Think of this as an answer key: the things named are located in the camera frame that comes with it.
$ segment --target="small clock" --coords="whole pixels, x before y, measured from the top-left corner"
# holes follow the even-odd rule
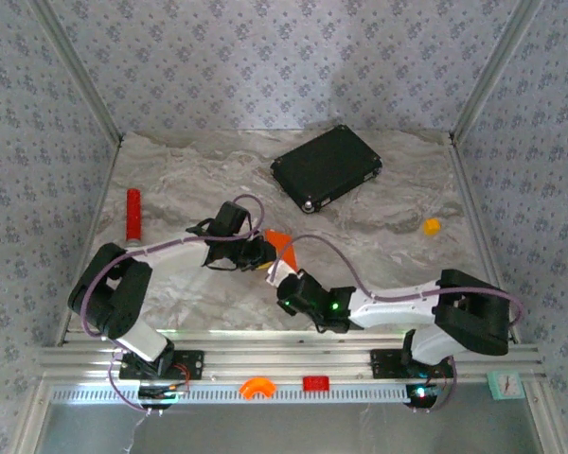
[[[488,372],[488,385],[494,400],[525,398],[520,374],[515,371]]]

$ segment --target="black case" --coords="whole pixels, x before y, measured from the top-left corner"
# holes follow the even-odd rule
[[[377,153],[345,125],[277,158],[274,178],[305,213],[326,204],[381,173]]]

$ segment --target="marble surface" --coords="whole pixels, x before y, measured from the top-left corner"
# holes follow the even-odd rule
[[[146,138],[129,133],[119,152],[94,240],[124,242],[128,187],[143,194],[143,243],[172,239],[214,217],[241,193],[260,197],[264,226],[292,235],[312,233],[337,244],[373,288],[406,287],[435,279],[444,268],[481,277],[461,200],[455,190],[447,139],[441,132],[358,131],[382,157],[383,173],[320,213],[306,215],[282,191],[269,166],[318,131],[187,132]],[[256,216],[252,201],[244,203]],[[426,218],[441,232],[422,233]],[[297,262],[326,287],[353,285],[335,253],[320,242],[295,245]],[[142,315],[156,328],[307,329],[275,304],[264,271],[197,269],[159,279]]]

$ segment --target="wall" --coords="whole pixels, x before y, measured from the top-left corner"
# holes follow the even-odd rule
[[[0,452],[62,315],[114,150],[25,2],[0,0]]]
[[[461,150],[568,425],[568,1],[545,0]]]
[[[449,131],[515,0],[64,0],[122,131]]]

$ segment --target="red cylinder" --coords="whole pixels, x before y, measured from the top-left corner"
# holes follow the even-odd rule
[[[141,191],[126,191],[126,241],[141,241]]]

